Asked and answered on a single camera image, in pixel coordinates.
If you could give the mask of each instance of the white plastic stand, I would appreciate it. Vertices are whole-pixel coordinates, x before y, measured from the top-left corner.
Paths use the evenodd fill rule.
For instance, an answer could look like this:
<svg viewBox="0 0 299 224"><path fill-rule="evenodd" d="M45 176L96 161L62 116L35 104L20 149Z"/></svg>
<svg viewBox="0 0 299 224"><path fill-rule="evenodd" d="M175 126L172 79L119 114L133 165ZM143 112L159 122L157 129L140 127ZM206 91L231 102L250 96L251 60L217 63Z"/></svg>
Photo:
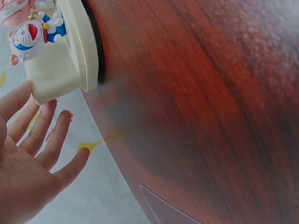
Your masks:
<svg viewBox="0 0 299 224"><path fill-rule="evenodd" d="M81 0L56 0L67 35L58 43L47 43L44 51L25 62L33 82L33 97L40 105L76 89L97 88L99 61L89 17Z"/></svg>

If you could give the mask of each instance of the doraemon figurine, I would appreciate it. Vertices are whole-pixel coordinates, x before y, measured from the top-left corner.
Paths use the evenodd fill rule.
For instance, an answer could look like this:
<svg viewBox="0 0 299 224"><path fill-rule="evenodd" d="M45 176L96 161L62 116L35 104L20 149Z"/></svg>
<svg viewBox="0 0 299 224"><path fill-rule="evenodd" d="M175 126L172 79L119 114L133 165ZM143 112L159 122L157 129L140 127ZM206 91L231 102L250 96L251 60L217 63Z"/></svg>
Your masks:
<svg viewBox="0 0 299 224"><path fill-rule="evenodd" d="M19 61L25 63L37 57L45 43L56 43L66 35L64 20L60 12L55 12L50 18L44 12L33 14L32 18L40 18L44 24L37 21L27 21L8 35L10 41L11 65Z"/></svg>

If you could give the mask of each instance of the hand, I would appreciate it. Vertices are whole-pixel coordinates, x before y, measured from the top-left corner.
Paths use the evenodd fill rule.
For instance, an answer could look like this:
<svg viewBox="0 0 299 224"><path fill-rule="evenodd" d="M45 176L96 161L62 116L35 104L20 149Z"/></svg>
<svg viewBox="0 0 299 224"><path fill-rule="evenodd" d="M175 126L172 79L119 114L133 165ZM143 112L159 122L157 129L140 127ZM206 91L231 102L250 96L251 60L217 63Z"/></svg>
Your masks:
<svg viewBox="0 0 299 224"><path fill-rule="evenodd" d="M3 0L0 0L0 10L4 8Z"/></svg>
<svg viewBox="0 0 299 224"><path fill-rule="evenodd" d="M59 158L71 122L68 111L60 114L46 148L36 156L56 101L44 105L28 137L17 146L39 109L34 100L28 101L31 91L32 83L27 81L0 99L0 223L4 224L22 224L36 216L75 180L89 157L89 150L83 148L64 168L49 172ZM23 106L7 127L7 121Z"/></svg>

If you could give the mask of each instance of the wood grain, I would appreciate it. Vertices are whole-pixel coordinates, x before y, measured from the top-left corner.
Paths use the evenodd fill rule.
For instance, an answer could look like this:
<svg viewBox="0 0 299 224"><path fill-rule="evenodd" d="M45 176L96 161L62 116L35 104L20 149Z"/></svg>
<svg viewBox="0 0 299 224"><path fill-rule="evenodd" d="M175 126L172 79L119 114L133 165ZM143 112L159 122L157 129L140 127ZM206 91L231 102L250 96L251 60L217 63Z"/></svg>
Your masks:
<svg viewBox="0 0 299 224"><path fill-rule="evenodd" d="M107 70L85 98L133 192L204 224L299 223L299 2L88 2Z"/></svg>

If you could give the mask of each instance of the finger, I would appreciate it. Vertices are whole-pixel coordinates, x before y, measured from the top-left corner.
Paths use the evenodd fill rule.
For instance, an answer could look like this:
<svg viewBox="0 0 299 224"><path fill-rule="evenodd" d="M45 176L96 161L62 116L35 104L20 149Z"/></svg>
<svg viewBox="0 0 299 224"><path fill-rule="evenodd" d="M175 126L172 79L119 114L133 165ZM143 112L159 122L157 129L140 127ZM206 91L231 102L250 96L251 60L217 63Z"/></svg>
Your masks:
<svg viewBox="0 0 299 224"><path fill-rule="evenodd" d="M45 104L29 135L20 144L20 147L32 156L37 154L43 144L43 140L53 120L56 105L56 100Z"/></svg>
<svg viewBox="0 0 299 224"><path fill-rule="evenodd" d="M0 116L5 122L8 122L27 103L31 92L32 83L26 80L19 88L16 88L0 99Z"/></svg>
<svg viewBox="0 0 299 224"><path fill-rule="evenodd" d="M70 123L71 113L69 111L62 111L45 150L36 157L36 161L48 171L53 168L60 156Z"/></svg>
<svg viewBox="0 0 299 224"><path fill-rule="evenodd" d="M77 178L85 167L89 155L90 151L88 148L80 149L69 164L54 173L54 176L60 182L61 190L65 189Z"/></svg>
<svg viewBox="0 0 299 224"><path fill-rule="evenodd" d="M25 104L21 112L14 119L14 121L8 126L8 135L14 140L15 143L18 143L23 137L25 132L30 125L33 117L38 112L39 105L36 104L33 98Z"/></svg>

